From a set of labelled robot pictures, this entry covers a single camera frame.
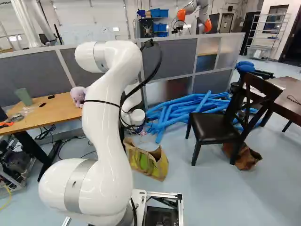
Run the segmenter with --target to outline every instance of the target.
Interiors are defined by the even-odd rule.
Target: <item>green cup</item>
[[[29,96],[26,88],[17,89],[15,94],[26,106],[31,106],[33,104],[32,98]]]

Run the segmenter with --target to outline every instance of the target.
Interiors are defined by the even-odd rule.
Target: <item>door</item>
[[[229,33],[232,25],[233,20],[233,13],[223,13],[221,26],[220,26],[220,33]]]
[[[279,58],[279,62],[301,66],[301,6],[293,24],[289,38]]]
[[[252,43],[252,37],[254,37],[255,34],[255,29],[256,29],[256,25],[257,24],[253,24],[252,27],[252,23],[254,20],[254,16],[260,14],[260,12],[249,12],[246,13],[246,17],[245,17],[245,21],[244,21],[244,25],[243,28],[241,29],[241,32],[245,32],[245,37],[244,37],[244,41],[243,41],[243,45],[240,49],[240,55],[246,55],[246,45],[250,45]],[[255,17],[255,22],[258,22],[259,16]]]

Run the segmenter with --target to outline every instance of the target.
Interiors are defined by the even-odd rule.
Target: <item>concrete floor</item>
[[[301,80],[299,67],[273,62],[254,61],[256,68],[274,72],[276,77],[291,76]],[[235,72],[233,81],[238,80]],[[246,143],[263,160],[251,171],[239,171],[229,165],[220,145],[202,147],[195,167],[190,165],[195,144],[193,134],[184,139],[186,127],[169,127],[161,142],[169,160],[169,173],[158,182],[133,172],[134,187],[147,191],[180,192],[184,195],[186,226],[297,226],[301,222],[301,128],[292,124],[281,130],[287,120],[273,114],[264,128],[257,128]],[[137,146],[146,150],[157,147],[152,135],[133,136]],[[87,139],[65,144],[62,158],[78,158],[94,150]],[[44,145],[48,152],[52,145]],[[7,208],[0,211],[4,226],[60,226],[65,216],[48,209],[39,199],[37,162],[23,191],[13,194]],[[70,226],[85,226],[73,220]]]

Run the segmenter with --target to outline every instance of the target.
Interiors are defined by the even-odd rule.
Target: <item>black wooden chair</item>
[[[255,95],[251,92],[250,86],[259,90],[262,94]],[[190,129],[193,128],[196,137],[196,144],[192,156],[191,165],[196,164],[199,151],[202,145],[235,143],[235,148],[231,156],[230,164],[234,165],[238,152],[244,143],[244,140],[255,126],[257,121],[268,110],[271,103],[281,94],[282,90],[277,86],[265,81],[255,75],[247,73],[241,79],[237,92],[233,95],[225,114],[216,113],[190,113],[189,123],[186,131],[186,139],[189,137]],[[260,110],[249,121],[250,107],[261,104]],[[237,112],[245,110],[244,118],[239,118]],[[236,118],[243,127],[242,133],[239,133],[232,122]]]

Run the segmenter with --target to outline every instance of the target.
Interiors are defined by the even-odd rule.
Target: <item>stuffed animal toy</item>
[[[70,91],[70,95],[73,102],[76,104],[76,107],[82,108],[82,102],[85,100],[86,88],[82,86],[73,87]]]

